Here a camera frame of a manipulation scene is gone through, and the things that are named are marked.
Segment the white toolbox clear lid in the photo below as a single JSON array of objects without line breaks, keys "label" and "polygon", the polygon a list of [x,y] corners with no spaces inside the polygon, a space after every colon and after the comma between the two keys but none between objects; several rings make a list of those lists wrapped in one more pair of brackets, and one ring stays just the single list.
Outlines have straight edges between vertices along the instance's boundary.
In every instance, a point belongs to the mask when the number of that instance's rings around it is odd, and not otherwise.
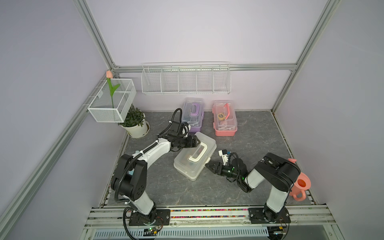
[{"label": "white toolbox clear lid", "polygon": [[174,159],[175,169],[190,181],[195,181],[217,148],[216,140],[197,132],[193,139],[198,140],[194,148],[184,148]]}]

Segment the purple toolbox clear lid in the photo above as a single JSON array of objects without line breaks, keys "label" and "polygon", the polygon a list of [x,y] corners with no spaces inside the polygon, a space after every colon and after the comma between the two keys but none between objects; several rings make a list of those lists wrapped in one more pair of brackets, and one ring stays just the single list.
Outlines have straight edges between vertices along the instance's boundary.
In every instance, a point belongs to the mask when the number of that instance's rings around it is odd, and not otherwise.
[{"label": "purple toolbox clear lid", "polygon": [[204,119],[204,101],[202,98],[186,98],[182,109],[182,123],[190,125],[190,133],[201,131]]}]

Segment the pink toolbox clear lid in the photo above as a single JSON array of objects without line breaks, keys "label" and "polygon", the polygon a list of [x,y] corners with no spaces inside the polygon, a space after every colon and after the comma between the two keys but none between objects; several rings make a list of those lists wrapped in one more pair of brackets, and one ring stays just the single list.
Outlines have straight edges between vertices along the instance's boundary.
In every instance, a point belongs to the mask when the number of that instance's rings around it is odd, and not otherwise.
[{"label": "pink toolbox clear lid", "polygon": [[218,137],[233,137],[238,130],[238,121],[232,101],[218,100],[212,107],[214,130]]}]

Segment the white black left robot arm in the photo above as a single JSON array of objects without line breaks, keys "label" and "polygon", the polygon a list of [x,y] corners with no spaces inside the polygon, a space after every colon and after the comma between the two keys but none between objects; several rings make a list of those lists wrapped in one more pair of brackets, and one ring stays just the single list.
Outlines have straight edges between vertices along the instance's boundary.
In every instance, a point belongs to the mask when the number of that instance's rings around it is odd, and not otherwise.
[{"label": "white black left robot arm", "polygon": [[146,193],[149,167],[163,155],[182,149],[195,148],[200,144],[197,137],[190,136],[190,125],[182,121],[183,111],[177,108],[169,125],[157,135],[151,145],[133,155],[122,155],[113,177],[111,189],[116,203],[126,203],[135,217],[144,224],[156,222],[156,204]]}]

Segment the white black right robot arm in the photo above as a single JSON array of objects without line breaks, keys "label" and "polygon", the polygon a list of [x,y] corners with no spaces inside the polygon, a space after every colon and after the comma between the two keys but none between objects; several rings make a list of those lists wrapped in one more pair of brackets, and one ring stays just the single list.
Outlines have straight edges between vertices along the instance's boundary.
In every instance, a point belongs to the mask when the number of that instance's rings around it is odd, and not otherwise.
[{"label": "white black right robot arm", "polygon": [[267,153],[258,161],[251,171],[248,171],[244,161],[237,153],[230,153],[227,162],[209,162],[206,168],[212,173],[226,177],[236,182],[245,193],[250,193],[264,181],[272,187],[269,197],[262,208],[250,208],[252,224],[290,224],[291,218],[286,208],[286,201],[295,182],[301,174],[301,169],[295,162]]}]

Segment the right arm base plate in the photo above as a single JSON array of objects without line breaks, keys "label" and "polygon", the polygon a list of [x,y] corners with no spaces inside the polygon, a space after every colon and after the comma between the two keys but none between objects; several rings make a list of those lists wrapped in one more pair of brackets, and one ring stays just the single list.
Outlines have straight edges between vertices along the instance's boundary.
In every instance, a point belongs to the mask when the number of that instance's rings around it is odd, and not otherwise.
[{"label": "right arm base plate", "polygon": [[250,221],[252,224],[290,224],[291,218],[289,211],[283,207],[278,213],[269,207],[249,208]]}]

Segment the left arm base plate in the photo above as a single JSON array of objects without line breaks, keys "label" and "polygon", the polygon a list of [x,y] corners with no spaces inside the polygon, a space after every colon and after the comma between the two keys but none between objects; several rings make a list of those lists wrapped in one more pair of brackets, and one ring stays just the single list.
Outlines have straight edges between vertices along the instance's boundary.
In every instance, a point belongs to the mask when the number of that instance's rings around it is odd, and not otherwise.
[{"label": "left arm base plate", "polygon": [[144,215],[140,212],[134,212],[129,219],[130,226],[168,226],[170,224],[170,209],[155,209]]}]

